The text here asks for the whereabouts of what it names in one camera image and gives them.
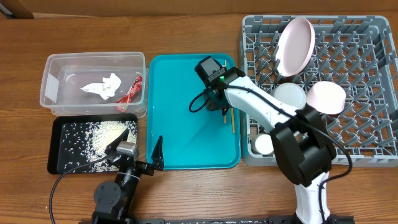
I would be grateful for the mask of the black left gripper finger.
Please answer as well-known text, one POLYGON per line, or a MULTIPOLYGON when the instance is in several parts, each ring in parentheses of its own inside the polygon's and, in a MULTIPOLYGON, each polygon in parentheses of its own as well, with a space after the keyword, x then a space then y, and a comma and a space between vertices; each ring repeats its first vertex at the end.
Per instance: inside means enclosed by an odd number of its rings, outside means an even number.
POLYGON ((110 154, 113 151, 116 151, 117 147, 122 141, 126 141, 129 135, 129 130, 125 129, 114 141, 108 144, 105 149, 105 154, 110 154))
POLYGON ((162 146, 163 146, 163 137, 159 136, 151 155, 152 165, 155 170, 164 169, 164 157, 163 157, 162 146))

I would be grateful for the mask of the red wrapper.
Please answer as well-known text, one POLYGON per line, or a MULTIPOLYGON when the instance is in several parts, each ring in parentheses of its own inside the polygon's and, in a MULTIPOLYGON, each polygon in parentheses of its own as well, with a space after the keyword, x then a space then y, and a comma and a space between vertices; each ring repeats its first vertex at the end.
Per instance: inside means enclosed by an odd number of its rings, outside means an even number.
POLYGON ((115 109, 119 112, 125 113, 129 108, 129 104, 132 102, 133 98, 142 90, 143 77, 141 73, 138 73, 137 78, 134 83, 130 86, 128 91, 120 98, 116 103, 122 104, 122 106, 115 106, 115 109))

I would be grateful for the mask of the white napkin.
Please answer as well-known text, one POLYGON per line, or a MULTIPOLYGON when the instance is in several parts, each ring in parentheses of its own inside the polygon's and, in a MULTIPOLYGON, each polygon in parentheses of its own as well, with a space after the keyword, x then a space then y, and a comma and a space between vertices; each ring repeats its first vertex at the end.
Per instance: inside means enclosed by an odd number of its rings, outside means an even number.
POLYGON ((103 78, 102 83, 90 83, 81 90, 99 95, 103 100, 113 97, 121 86, 121 79, 115 73, 111 73, 109 78, 103 78))

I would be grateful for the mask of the white cup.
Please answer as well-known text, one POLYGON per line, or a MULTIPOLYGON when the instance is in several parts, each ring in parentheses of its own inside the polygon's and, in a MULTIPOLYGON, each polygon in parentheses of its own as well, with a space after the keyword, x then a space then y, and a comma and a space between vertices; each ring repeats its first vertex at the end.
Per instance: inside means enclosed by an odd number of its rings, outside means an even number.
POLYGON ((271 155, 274 147, 269 134, 258 134, 251 140, 251 150, 256 154, 271 155))

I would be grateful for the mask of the grey bowl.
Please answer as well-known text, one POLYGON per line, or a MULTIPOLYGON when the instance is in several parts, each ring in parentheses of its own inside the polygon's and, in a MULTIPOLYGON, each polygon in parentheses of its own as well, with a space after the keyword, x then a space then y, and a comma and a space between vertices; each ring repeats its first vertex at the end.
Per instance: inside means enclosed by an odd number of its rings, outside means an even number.
POLYGON ((290 106, 304 109, 306 105, 306 94, 304 90, 294 83, 283 83, 271 91, 271 95, 290 106))

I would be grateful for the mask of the large white plate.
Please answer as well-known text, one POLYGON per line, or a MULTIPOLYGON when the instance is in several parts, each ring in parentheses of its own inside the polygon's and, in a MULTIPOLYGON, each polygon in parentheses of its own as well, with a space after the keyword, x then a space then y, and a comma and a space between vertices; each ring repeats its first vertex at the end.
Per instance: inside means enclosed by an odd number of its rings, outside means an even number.
POLYGON ((315 47, 315 30, 305 17, 296 17, 283 30, 275 59, 277 71, 284 77, 301 72, 309 63, 315 47))

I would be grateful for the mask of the small white plate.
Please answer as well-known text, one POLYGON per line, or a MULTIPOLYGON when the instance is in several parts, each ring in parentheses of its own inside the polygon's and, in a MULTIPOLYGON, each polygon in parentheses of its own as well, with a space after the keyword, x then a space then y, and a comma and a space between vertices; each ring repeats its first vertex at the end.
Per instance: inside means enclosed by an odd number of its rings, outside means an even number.
POLYGON ((307 92, 307 104, 324 114, 339 114, 345 107, 346 93, 333 82, 316 82, 307 92))

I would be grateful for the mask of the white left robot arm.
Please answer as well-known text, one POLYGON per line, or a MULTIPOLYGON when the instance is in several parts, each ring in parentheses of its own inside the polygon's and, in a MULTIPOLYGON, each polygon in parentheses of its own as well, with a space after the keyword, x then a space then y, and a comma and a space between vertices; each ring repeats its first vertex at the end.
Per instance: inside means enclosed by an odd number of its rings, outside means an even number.
POLYGON ((116 178, 97 186, 94 192, 95 210, 92 223, 137 223, 129 218, 128 212, 141 175, 153 176, 154 172, 164 169, 162 150, 163 137, 160 136, 152 152, 152 162, 138 161, 137 144, 129 142, 129 131, 125 130, 113 142, 106 146, 106 160, 118 168, 116 178))

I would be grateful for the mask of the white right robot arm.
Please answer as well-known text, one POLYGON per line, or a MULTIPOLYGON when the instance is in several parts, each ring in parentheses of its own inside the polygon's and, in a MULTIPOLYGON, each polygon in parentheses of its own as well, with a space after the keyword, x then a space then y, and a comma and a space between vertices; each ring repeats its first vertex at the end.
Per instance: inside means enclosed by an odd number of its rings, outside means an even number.
POLYGON ((295 217, 301 223, 326 223, 330 211, 324 184, 336 150, 320 114, 278 101, 237 69, 198 72, 205 95, 220 108, 237 108, 269 132, 277 165, 295 185, 295 217))

